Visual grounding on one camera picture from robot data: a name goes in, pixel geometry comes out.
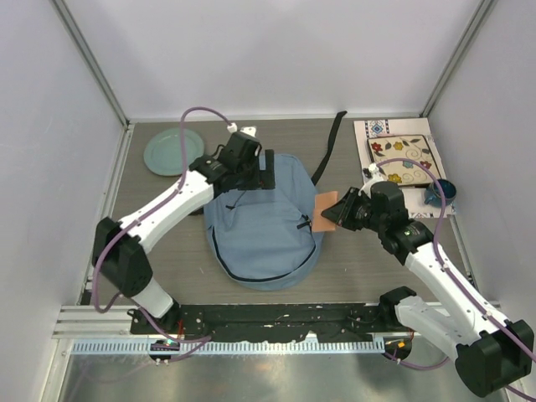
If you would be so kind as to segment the light blue backpack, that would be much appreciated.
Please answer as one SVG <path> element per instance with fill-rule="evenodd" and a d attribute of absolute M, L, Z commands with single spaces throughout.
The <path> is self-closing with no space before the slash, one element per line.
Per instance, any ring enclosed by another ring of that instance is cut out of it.
<path fill-rule="evenodd" d="M 275 154 L 274 189 L 230 190 L 204 206 L 209 246 L 232 280 L 254 290 L 278 291 L 312 272 L 323 240 L 312 229 L 317 183 L 345 115 L 336 114 L 314 174 L 297 157 Z"/>

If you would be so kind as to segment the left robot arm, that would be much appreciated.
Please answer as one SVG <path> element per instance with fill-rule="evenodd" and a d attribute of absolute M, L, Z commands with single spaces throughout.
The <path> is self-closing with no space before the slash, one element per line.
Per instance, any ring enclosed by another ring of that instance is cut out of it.
<path fill-rule="evenodd" d="M 231 134 L 215 157 L 197 158 L 170 188 L 136 212 L 117 221 L 104 218 L 96 227 L 93 245 L 95 276 L 104 276 L 125 297 L 150 316 L 161 334 L 178 324 L 176 301 L 157 283 L 148 254 L 156 243 L 191 213 L 230 190 L 273 189 L 273 152 L 260 165 L 263 153 L 253 126 Z"/>

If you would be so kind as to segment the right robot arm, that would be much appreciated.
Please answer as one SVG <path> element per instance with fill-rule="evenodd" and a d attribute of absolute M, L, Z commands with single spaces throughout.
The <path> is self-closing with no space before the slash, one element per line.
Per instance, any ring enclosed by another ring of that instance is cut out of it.
<path fill-rule="evenodd" d="M 418 276 L 445 309 L 438 312 L 407 287 L 380 297 L 378 319 L 395 331 L 408 327 L 439 348 L 464 385 L 485 397 L 529 375 L 535 356 L 534 332 L 512 322 L 472 286 L 452 264 L 432 232 L 409 217 L 399 187 L 378 181 L 350 188 L 322 217 L 344 229 L 369 229 L 383 248 Z"/>

